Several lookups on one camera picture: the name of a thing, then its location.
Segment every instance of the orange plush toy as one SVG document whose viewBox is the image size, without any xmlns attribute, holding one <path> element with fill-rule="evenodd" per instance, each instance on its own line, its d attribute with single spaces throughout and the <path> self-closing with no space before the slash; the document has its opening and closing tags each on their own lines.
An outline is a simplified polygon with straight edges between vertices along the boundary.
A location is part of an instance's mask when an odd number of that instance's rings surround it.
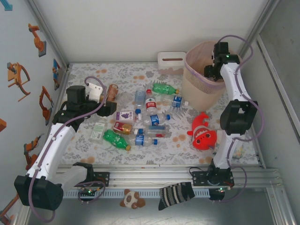
<svg viewBox="0 0 300 225">
<path fill-rule="evenodd" d="M 217 133 L 215 130 L 208 129 L 209 116 L 205 112 L 201 112 L 192 123 L 192 131 L 188 131 L 187 135 L 193 136 L 193 146 L 198 150 L 214 149 L 217 141 Z"/>
<path fill-rule="evenodd" d="M 120 202 L 120 206 L 135 210 L 146 205 L 145 199 L 140 198 L 138 192 L 125 189 L 124 194 L 125 198 Z"/>
</svg>

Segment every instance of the clownfish plush toy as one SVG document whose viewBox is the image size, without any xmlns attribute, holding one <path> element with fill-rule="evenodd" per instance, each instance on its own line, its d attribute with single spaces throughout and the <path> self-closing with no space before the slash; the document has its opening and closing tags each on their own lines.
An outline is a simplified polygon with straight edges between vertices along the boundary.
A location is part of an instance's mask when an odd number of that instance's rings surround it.
<svg viewBox="0 0 300 225">
<path fill-rule="evenodd" d="M 208 129 L 208 122 L 203 122 L 209 116 L 201 112 L 192 123 L 192 131 L 188 131 L 187 135 L 193 136 L 193 146 L 198 150 L 214 149 L 217 142 L 217 133 L 215 130 Z"/>
</svg>

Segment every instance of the striped sock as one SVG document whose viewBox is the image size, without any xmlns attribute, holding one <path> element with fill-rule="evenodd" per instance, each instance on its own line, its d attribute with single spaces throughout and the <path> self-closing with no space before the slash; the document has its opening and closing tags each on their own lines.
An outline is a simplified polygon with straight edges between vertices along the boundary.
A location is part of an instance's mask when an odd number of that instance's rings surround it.
<svg viewBox="0 0 300 225">
<path fill-rule="evenodd" d="M 163 210 L 171 205 L 186 202 L 195 197 L 191 182 L 182 182 L 161 188 L 158 210 Z"/>
</svg>

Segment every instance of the beige basket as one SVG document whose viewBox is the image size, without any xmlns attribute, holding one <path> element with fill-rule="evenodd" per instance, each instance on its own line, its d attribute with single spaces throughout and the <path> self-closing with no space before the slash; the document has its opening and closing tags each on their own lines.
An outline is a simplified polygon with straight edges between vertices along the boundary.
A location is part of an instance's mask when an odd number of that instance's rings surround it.
<svg viewBox="0 0 300 225">
<path fill-rule="evenodd" d="M 194 109 L 206 111 L 222 96 L 223 79 L 217 82 L 204 77 L 204 68 L 212 65 L 212 51 L 216 41 L 206 41 L 195 46 L 186 55 L 182 81 L 182 96 Z"/>
</svg>

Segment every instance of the green soda bottle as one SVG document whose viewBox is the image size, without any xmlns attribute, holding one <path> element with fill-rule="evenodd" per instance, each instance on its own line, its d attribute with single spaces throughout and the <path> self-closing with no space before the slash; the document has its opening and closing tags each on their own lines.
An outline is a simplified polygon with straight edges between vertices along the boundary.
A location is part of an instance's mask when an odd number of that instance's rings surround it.
<svg viewBox="0 0 300 225">
<path fill-rule="evenodd" d="M 127 144 L 125 139 L 113 132 L 112 130 L 105 131 L 103 139 L 108 141 L 118 149 L 125 149 L 126 151 L 129 151 L 131 149 L 131 146 Z"/>
<path fill-rule="evenodd" d="M 171 85 L 163 84 L 163 83 L 154 83 L 153 89 L 154 92 L 161 93 L 161 94 L 178 94 L 179 90 L 175 89 Z"/>
</svg>

